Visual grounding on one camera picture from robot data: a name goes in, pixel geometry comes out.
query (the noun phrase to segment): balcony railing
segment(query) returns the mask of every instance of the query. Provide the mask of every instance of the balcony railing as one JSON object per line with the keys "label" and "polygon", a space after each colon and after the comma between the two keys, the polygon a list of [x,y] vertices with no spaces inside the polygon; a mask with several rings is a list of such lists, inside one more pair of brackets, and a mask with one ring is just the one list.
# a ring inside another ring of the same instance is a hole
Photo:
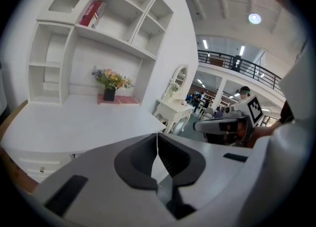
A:
{"label": "balcony railing", "polygon": [[281,78],[269,70],[232,55],[203,50],[197,50],[197,52],[199,62],[227,68],[241,73],[261,82],[262,84],[265,84],[284,96],[278,85]]}

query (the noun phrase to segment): white desk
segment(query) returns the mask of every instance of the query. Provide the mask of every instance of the white desk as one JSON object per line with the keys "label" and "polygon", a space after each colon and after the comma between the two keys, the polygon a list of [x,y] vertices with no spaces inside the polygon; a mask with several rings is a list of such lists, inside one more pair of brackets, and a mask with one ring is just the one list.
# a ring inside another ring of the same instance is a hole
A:
{"label": "white desk", "polygon": [[164,134],[168,134],[173,130],[174,126],[183,118],[187,117],[186,122],[182,125],[181,131],[183,131],[184,126],[190,119],[193,107],[185,103],[182,105],[178,102],[166,102],[162,99],[157,100],[159,105],[157,110],[154,113],[154,116],[157,117],[161,122],[167,122],[167,128],[164,131]]}
{"label": "white desk", "polygon": [[70,162],[74,153],[164,128],[140,106],[101,106],[95,96],[71,95],[64,105],[27,104],[8,127],[1,146],[41,182]]}

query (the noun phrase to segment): ceiling light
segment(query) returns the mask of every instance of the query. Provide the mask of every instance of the ceiling light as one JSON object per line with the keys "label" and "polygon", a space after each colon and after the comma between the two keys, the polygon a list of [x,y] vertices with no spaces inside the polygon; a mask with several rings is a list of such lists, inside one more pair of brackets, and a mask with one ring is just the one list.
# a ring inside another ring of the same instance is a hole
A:
{"label": "ceiling light", "polygon": [[203,40],[203,44],[204,44],[205,49],[208,49],[206,40]]}
{"label": "ceiling light", "polygon": [[241,47],[241,49],[240,49],[240,53],[239,53],[239,55],[240,55],[240,56],[242,56],[242,55],[243,55],[243,51],[244,51],[244,50],[245,50],[245,47],[244,47],[244,46],[242,46],[242,47]]}
{"label": "ceiling light", "polygon": [[260,24],[261,23],[261,16],[258,14],[252,13],[248,17],[249,22],[252,24]]}

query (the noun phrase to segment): pink tray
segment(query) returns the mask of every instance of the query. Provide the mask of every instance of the pink tray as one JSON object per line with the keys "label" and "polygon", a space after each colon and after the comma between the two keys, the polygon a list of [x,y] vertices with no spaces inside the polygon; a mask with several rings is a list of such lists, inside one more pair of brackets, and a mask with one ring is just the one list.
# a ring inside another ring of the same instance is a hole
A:
{"label": "pink tray", "polygon": [[133,97],[131,96],[122,96],[122,95],[116,95],[114,97],[114,101],[104,101],[103,95],[98,95],[98,104],[139,104]]}

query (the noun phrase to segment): black vase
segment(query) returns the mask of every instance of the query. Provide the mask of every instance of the black vase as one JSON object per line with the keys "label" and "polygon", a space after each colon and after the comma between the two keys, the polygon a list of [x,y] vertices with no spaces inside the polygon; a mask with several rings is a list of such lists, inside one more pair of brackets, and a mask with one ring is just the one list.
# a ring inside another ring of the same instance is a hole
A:
{"label": "black vase", "polygon": [[114,101],[114,97],[115,97],[115,91],[116,89],[115,88],[112,88],[112,89],[104,89],[104,94],[103,94],[103,100],[104,101]]}

